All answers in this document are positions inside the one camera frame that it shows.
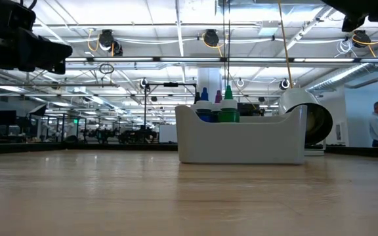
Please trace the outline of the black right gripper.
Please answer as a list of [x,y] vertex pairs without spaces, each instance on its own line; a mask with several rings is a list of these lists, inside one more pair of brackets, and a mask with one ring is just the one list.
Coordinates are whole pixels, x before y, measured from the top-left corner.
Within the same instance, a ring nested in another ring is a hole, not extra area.
[[378,18],[378,0],[322,0],[345,14],[341,31],[351,32],[364,24],[366,17]]

